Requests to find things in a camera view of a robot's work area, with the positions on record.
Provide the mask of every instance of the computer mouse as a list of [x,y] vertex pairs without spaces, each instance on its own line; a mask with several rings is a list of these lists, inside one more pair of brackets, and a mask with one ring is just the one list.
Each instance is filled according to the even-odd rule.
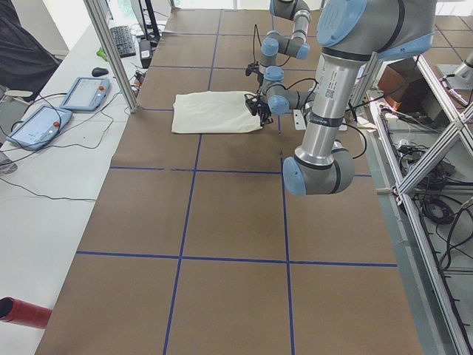
[[96,67],[94,69],[92,69],[92,76],[93,77],[98,77],[98,76],[102,76],[102,75],[107,75],[109,73],[109,70],[106,69],[106,68],[99,68],[99,67]]

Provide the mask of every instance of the white desk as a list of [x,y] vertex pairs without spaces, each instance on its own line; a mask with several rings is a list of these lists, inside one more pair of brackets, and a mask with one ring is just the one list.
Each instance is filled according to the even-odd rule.
[[[110,71],[107,76],[112,85],[105,104],[110,102],[120,89],[109,64],[96,56],[99,47],[95,31],[90,26],[41,94],[67,92],[78,76],[90,76],[92,68],[106,67]],[[140,64],[139,57],[123,60],[129,78],[136,70],[133,64]],[[48,101],[59,105],[62,99],[60,96]],[[31,113],[43,103],[38,102],[28,112]],[[127,112],[123,96],[118,95],[105,109],[105,113],[113,117],[114,123],[97,149],[78,146],[45,149],[19,161],[15,173],[1,177],[43,195],[97,198],[110,159],[128,120]],[[85,121],[91,115],[74,114],[65,129]],[[78,128],[57,137],[52,144],[95,146],[110,121],[110,118],[98,114]],[[2,150],[14,148],[6,143]],[[7,154],[16,160],[30,152],[19,149]],[[13,297],[53,308],[94,203],[34,197],[3,181],[0,181],[0,196],[0,298]],[[0,322],[0,352],[5,355],[32,355],[43,332]]]

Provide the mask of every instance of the white cloth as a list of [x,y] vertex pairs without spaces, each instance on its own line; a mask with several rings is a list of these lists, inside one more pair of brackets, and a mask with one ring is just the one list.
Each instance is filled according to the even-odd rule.
[[172,132],[246,133],[261,129],[259,116],[252,116],[246,108],[245,94],[251,92],[207,91],[176,95]]

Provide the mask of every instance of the barcode label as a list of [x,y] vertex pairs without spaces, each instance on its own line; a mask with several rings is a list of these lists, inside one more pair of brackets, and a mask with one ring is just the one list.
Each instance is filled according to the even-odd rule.
[[327,89],[327,92],[325,93],[326,98],[333,98],[334,95],[335,95],[335,90]]

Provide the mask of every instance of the green object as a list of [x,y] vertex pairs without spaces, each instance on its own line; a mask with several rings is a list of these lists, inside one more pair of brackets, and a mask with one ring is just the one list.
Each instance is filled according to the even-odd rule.
[[96,53],[99,57],[101,57],[104,61],[109,61],[109,57],[106,56],[105,50],[100,47]]

